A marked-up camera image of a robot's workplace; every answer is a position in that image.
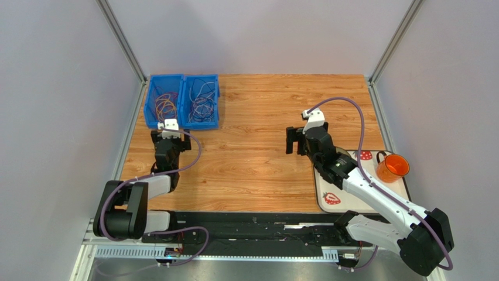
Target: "orange plastic cup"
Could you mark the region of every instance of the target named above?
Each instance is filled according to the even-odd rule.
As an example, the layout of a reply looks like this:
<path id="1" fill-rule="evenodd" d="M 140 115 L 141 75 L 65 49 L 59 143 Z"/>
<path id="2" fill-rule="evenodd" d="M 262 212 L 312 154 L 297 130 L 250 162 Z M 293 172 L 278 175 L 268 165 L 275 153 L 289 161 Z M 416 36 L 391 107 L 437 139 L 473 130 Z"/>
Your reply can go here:
<path id="1" fill-rule="evenodd" d="M 385 159 L 380 162 L 380 154 L 385 156 Z M 409 163 L 404 157 L 397 154 L 387 154 L 383 151 L 378 152 L 376 155 L 378 160 L 378 167 L 376 174 L 380 180 L 386 183 L 393 183 L 409 173 Z"/>

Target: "wood grain tabletop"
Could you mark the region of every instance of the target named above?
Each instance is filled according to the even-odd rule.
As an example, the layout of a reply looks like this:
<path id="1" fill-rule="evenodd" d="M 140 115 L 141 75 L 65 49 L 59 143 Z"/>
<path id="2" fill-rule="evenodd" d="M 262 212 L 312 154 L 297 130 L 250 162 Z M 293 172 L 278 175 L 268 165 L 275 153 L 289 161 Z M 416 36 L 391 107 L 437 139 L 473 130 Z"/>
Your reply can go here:
<path id="1" fill-rule="evenodd" d="M 365 116 L 363 148 L 385 149 L 362 75 L 227 74 L 219 76 L 220 128 L 192 131 L 202 145 L 201 159 L 180 173 L 177 189 L 152 199 L 149 209 L 182 211 L 261 211 L 317 213 L 310 161 L 286 155 L 286 127 L 303 126 L 301 112 L 329 97 L 348 97 Z M 322 105 L 336 146 L 356 149 L 357 110 L 347 102 Z M 142 108 L 122 179 L 149 173 L 154 163 L 150 130 Z M 197 155 L 180 155 L 180 167 Z"/>

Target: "white wall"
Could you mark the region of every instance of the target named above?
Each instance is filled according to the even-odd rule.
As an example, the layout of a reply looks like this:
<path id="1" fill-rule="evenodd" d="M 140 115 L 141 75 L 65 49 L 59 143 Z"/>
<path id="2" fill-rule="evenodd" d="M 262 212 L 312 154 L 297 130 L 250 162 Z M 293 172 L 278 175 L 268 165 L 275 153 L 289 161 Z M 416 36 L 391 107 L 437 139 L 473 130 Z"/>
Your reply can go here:
<path id="1" fill-rule="evenodd" d="M 68 280 L 139 82 L 93 0 L 0 3 L 0 279 Z"/>
<path id="2" fill-rule="evenodd" d="M 380 82 L 416 203 L 447 212 L 448 280 L 497 280 L 499 2 L 426 1 Z"/>
<path id="3" fill-rule="evenodd" d="M 411 0 L 109 0 L 146 75 L 370 75 Z"/>

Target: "metal floor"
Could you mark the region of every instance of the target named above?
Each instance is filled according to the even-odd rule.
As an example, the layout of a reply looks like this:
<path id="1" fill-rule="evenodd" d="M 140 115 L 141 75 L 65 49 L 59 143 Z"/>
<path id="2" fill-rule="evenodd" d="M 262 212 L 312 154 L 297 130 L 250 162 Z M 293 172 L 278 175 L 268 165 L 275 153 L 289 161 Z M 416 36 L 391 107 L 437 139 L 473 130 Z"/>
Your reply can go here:
<path id="1" fill-rule="evenodd" d="M 363 264 L 370 257 L 364 251 Z M 107 274 L 119 274 L 154 264 L 146 259 L 96 259 L 99 270 Z M 251 262 L 251 261 L 192 261 L 171 268 L 153 268 L 124 277 L 104 277 L 91 273 L 89 280 L 148 280 L 148 281 L 280 281 L 280 280 L 345 280 L 345 281 L 423 281 L 425 277 L 411 271 L 400 257 L 388 251 L 379 251 L 368 269 L 348 273 L 336 265 L 321 262 Z"/>

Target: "blue bin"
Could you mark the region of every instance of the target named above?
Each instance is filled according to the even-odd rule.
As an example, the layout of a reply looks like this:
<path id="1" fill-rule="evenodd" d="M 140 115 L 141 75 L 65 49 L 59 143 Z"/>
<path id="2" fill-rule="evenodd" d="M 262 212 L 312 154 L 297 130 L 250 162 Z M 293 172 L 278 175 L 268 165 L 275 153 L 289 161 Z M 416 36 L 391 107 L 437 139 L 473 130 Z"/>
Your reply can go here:
<path id="1" fill-rule="evenodd" d="M 180 95 L 179 121 L 184 129 L 218 128 L 218 75 L 186 76 Z"/>
<path id="2" fill-rule="evenodd" d="M 149 129 L 157 129 L 160 119 L 179 120 L 180 95 L 182 94 L 183 74 L 154 75 L 149 80 L 149 88 L 144 103 L 144 117 Z M 162 102 L 170 100 L 176 107 L 172 109 Z"/>

